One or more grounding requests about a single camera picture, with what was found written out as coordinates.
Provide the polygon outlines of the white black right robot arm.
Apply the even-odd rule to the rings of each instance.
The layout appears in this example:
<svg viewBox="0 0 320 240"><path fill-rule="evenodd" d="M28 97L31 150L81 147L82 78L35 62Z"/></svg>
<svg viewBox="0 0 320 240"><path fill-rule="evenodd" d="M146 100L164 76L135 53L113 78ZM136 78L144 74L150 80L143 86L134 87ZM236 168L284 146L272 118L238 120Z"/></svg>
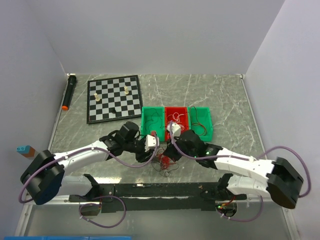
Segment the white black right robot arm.
<svg viewBox="0 0 320 240"><path fill-rule="evenodd" d="M238 195L257 195L294 209L304 183L303 177L283 157L270 160L235 153L205 143L193 130L169 137L164 155L175 162L186 157L202 167L225 171L219 179L217 192L226 200Z"/></svg>

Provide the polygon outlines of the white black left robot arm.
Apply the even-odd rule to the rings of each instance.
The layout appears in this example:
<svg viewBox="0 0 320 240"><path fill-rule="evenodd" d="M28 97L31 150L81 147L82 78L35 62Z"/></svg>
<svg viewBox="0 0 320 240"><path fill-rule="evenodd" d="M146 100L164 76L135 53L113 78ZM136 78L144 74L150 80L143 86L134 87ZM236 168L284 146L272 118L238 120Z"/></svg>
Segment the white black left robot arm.
<svg viewBox="0 0 320 240"><path fill-rule="evenodd" d="M159 146L155 131L141 135L139 126L128 121L119 130L84 147L58 153L40 151L20 177L21 193L27 191L37 205L65 195L95 201L101 198L102 187L90 174L72 176L73 172L110 159L129 168L142 168L154 159Z"/></svg>

